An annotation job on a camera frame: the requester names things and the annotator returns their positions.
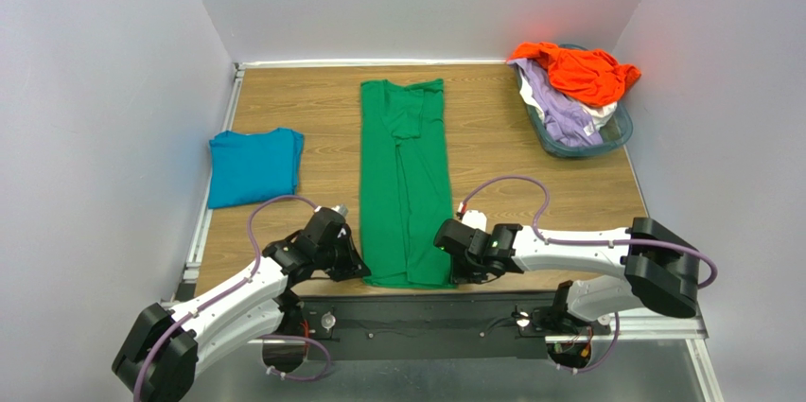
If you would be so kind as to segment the green t-shirt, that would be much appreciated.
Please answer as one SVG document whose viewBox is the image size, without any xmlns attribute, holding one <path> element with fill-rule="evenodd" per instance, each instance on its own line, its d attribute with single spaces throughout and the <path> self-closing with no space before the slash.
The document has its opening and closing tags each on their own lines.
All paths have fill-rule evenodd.
<svg viewBox="0 0 806 402">
<path fill-rule="evenodd" d="M 381 288 L 452 288 L 436 247 L 452 218 L 444 83 L 369 80 L 360 86 L 360 249 Z"/>
</svg>

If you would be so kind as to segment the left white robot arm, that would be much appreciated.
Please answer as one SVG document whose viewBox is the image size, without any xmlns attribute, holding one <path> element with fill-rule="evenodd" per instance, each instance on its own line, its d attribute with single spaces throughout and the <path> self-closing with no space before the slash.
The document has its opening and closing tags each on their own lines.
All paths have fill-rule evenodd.
<svg viewBox="0 0 806 402">
<path fill-rule="evenodd" d="M 293 288 L 316 271 L 334 282 L 370 271 L 345 206 L 318 206 L 307 225 L 260 250 L 257 260 L 203 295 L 144 308 L 111 369 L 137 401 L 179 401 L 213 363 L 248 341 L 301 323 Z"/>
</svg>

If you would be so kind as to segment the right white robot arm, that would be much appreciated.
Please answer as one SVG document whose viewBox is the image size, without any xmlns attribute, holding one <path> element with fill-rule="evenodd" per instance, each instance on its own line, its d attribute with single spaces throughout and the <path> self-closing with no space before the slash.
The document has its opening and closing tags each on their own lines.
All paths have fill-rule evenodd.
<svg viewBox="0 0 806 402">
<path fill-rule="evenodd" d="M 471 211 L 448 219 L 433 244 L 451 257 L 454 284 L 484 284 L 506 273 L 580 271 L 590 280 L 566 281 L 552 305 L 534 315 L 538 328 L 569 333 L 606 314 L 647 308 L 666 317 L 697 313 L 698 252 L 650 218 L 598 232 L 538 231 L 497 224 L 485 232 L 485 215 Z"/>
</svg>

